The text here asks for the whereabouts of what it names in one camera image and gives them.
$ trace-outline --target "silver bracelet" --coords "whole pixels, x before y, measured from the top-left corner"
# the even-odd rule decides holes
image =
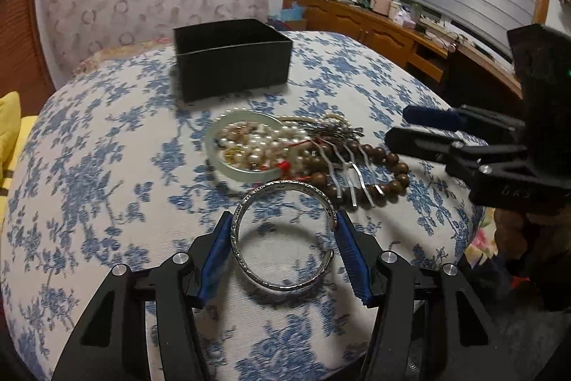
[[[244,273],[246,273],[246,275],[252,281],[258,283],[262,287],[271,289],[273,291],[298,291],[299,289],[303,289],[304,287],[310,286],[311,284],[315,283],[315,281],[319,280],[319,278],[321,278],[325,274],[329,266],[329,263],[331,263],[331,260],[333,259],[333,249],[327,250],[321,265],[319,266],[317,272],[313,277],[309,278],[306,281],[303,281],[302,283],[292,284],[291,286],[279,286],[278,284],[268,283],[268,281],[256,275],[256,273],[254,273],[249,268],[248,264],[244,260],[244,257],[242,257],[240,248],[238,246],[238,232],[240,230],[240,223],[242,221],[242,217],[244,217],[246,210],[248,210],[248,207],[252,204],[252,202],[262,197],[263,195],[270,194],[276,191],[299,191],[304,194],[307,194],[308,196],[313,197],[314,199],[317,199],[325,209],[325,212],[329,219],[329,228],[331,229],[331,231],[335,231],[337,229],[337,217],[335,216],[335,209],[333,208],[333,204],[330,202],[327,196],[325,196],[324,193],[318,190],[318,188],[313,187],[312,185],[306,184],[301,181],[278,180],[278,181],[268,182],[266,184],[257,187],[242,199],[238,207],[236,207],[236,211],[234,212],[234,217],[232,218],[232,226],[230,229],[230,242],[232,244],[232,251],[234,253],[234,256],[236,257],[236,260],[238,261],[238,264],[242,267]]]

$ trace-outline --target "table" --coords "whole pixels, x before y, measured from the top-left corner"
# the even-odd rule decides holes
[[[14,174],[0,243],[10,333],[38,379],[50,378],[74,323],[114,264],[159,265],[212,231],[250,189],[212,172],[205,161],[204,132],[227,108],[314,117],[336,112],[362,126],[362,142],[374,145],[402,124],[407,104],[446,108],[402,69],[350,38],[287,35],[294,50],[288,84],[279,89],[182,107],[167,45],[131,58],[100,55],[83,68],[92,71],[46,103]],[[458,260],[481,209],[442,165],[404,160],[411,168],[406,196],[359,209],[352,220],[415,265]],[[288,202],[253,209],[257,226],[249,242],[264,271],[296,280],[335,242],[302,199]],[[295,217],[297,223],[286,221]],[[278,219],[282,229],[272,226]],[[232,256],[226,267],[216,298],[196,314],[219,381],[323,379],[364,352],[376,311],[354,297],[338,254],[324,283],[304,299],[253,288]],[[153,310],[148,303],[150,362],[153,379],[161,379]]]

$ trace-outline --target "open box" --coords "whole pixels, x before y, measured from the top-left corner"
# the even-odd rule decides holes
[[[225,20],[175,29],[183,99],[284,84],[293,41],[256,19]]]

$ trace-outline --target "wooden desk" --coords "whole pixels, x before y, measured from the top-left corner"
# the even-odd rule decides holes
[[[440,82],[447,70],[448,51],[443,46],[416,31],[398,26],[383,15],[330,0],[283,0],[284,8],[290,7],[294,1],[306,8],[304,17],[308,30],[332,31],[349,36],[412,75],[420,71],[436,83]],[[459,51],[521,98],[521,86],[513,75],[470,45],[459,46]]]

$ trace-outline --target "yellow fabric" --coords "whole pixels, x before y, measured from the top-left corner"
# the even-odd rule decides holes
[[[14,148],[6,158],[6,163],[4,164],[4,170],[16,170],[16,165],[20,159],[20,154],[24,150],[24,146],[28,141],[28,136],[30,136],[30,131],[34,126],[35,121],[38,119],[36,116],[24,117],[20,120],[19,132],[14,144]],[[7,190],[10,190],[12,186],[12,178],[1,179],[0,176],[0,186]],[[6,196],[0,196],[0,234],[2,233],[2,225],[4,224],[4,211],[6,209],[6,202],[8,198]]]
[[[0,162],[4,166],[20,132],[20,95],[9,92],[0,99]]]

